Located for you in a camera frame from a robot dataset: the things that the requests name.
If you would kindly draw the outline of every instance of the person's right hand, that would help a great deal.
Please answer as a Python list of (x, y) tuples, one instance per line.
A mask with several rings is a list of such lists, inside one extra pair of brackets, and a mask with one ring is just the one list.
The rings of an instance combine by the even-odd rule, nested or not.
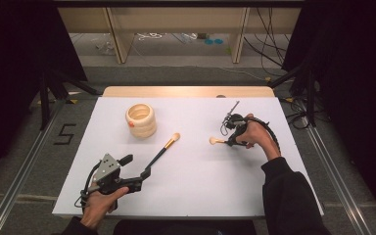
[[(248, 114), (246, 118), (253, 118), (253, 114)], [(276, 143), (271, 138), (270, 134), (267, 132), (266, 129), (258, 122), (249, 120), (247, 123), (246, 131), (236, 137), (236, 142), (247, 142), (247, 149), (250, 149), (255, 144), (259, 144), (265, 154), (267, 159), (270, 161), (277, 157), (280, 157), (280, 151), (277, 148)]]

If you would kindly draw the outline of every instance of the hand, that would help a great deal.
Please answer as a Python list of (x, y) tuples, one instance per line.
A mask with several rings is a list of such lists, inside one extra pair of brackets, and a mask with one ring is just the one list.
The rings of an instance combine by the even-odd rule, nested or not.
[(81, 223), (92, 229), (97, 230), (101, 221), (107, 212), (112, 212), (115, 208), (115, 201), (121, 198), (129, 191), (129, 188), (123, 187), (117, 189), (114, 193), (103, 195), (99, 191), (90, 194)]
[[(253, 114), (248, 114), (246, 116), (246, 118), (253, 117)], [(247, 149), (254, 147), (255, 144), (259, 144), (263, 148), (269, 161), (280, 157), (280, 151), (277, 148), (276, 143), (273, 141), (267, 130), (258, 122), (249, 120), (246, 131), (236, 137), (236, 142), (247, 142)]]

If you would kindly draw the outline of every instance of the white table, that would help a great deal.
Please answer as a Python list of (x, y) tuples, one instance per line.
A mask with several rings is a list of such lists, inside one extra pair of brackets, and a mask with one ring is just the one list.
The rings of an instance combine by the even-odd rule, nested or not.
[[(264, 216), (261, 187), (266, 163), (260, 147), (211, 145), (227, 112), (253, 113), (270, 122), (290, 167), (309, 180), (277, 98), (99, 98), (70, 173), (53, 210), (59, 216), (81, 215), (73, 204), (93, 165), (106, 153), (115, 159), (127, 154), (134, 161), (121, 177), (138, 176), (175, 132), (181, 138), (153, 165), (142, 191), (118, 200), (120, 218), (254, 218)], [(156, 112), (157, 132), (146, 140), (130, 135), (124, 114), (137, 103)]]

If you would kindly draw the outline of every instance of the floor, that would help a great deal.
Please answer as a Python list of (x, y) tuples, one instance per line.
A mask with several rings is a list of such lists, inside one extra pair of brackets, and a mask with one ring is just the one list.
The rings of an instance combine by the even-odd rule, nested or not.
[[(209, 39), (212, 43), (209, 44), (205, 43), (204, 39), (192, 39), (179, 33), (152, 34), (158, 38), (146, 37), (152, 36), (148, 33), (142, 35), (145, 37), (135, 36), (126, 63), (119, 65), (110, 48), (109, 35), (72, 33), (71, 41), (87, 73), (88, 84), (103, 90), (108, 85), (122, 84), (120, 77), (128, 79), (128, 83), (134, 82), (137, 75), (137, 78), (149, 84), (153, 82), (152, 77), (166, 81), (169, 79), (176, 83), (179, 80), (194, 82), (197, 79), (201, 82), (207, 77), (212, 77), (213, 82), (229, 82), (228, 80), (234, 79), (234, 85), (244, 82), (265, 85), (268, 79), (275, 79), (277, 75), (285, 73), (276, 63), (262, 58), (248, 44), (243, 47), (240, 63), (233, 64), (227, 46), (228, 37), (224, 34), (210, 34)], [(276, 45), (287, 50), (289, 37), (290, 35), (275, 35)], [(266, 45), (263, 48), (259, 40), (264, 40), (265, 35), (250, 34), (246, 38), (257, 50), (264, 49), (264, 54), (271, 60), (281, 63), (276, 50)], [(276, 96), (289, 97), (290, 84), (291, 81), (287, 81), (276, 87)], [(53, 110), (59, 110), (54, 127), (49, 129), (48, 135), (42, 139), (42, 147), (35, 150), (36, 160), (33, 161), (33, 167), (25, 182), (20, 186), (12, 209), (4, 218), (5, 223), (0, 228), (0, 234), (59, 233), (69, 222), (67, 219), (53, 216), (52, 208), (69, 172), (97, 97), (67, 84), (66, 87), (73, 102), (51, 104)], [(290, 103), (281, 104), (285, 116), (297, 111), (297, 106)], [(351, 164), (351, 158), (333, 124), (328, 121), (328, 116), (320, 114), (316, 117), (316, 123), (316, 128), (298, 129), (296, 127), (305, 125), (304, 119), (298, 119), (294, 122), (296, 127), (292, 124), (290, 127), (314, 191), (324, 209), (325, 225), (332, 234), (376, 234), (376, 202), (373, 196), (357, 172), (356, 166)], [(31, 103), (30, 115), (19, 130), (19, 138), (14, 140), (8, 156), (0, 162), (0, 202), (17, 176), (18, 170), (23, 166), (24, 160), (30, 156), (31, 147), (40, 136), (40, 124), (40, 105), (37, 97)], [(66, 139), (66, 136), (60, 136), (61, 128), (71, 128), (74, 136), (70, 142), (68, 137)], [(323, 143), (323, 150), (314, 145), (314, 138), (317, 136)], [(339, 175), (338, 184), (326, 167), (331, 162)], [(359, 228), (360, 226), (352, 221), (353, 208), (346, 206), (343, 195), (346, 199), (353, 199), (353, 206), (360, 211), (359, 214), (365, 221), (366, 232), (365, 228), (362, 230), (362, 226)], [(267, 234), (263, 218), (254, 220), (254, 223), (257, 234)], [(99, 231), (100, 234), (111, 234), (115, 224), (115, 220), (106, 219)]]

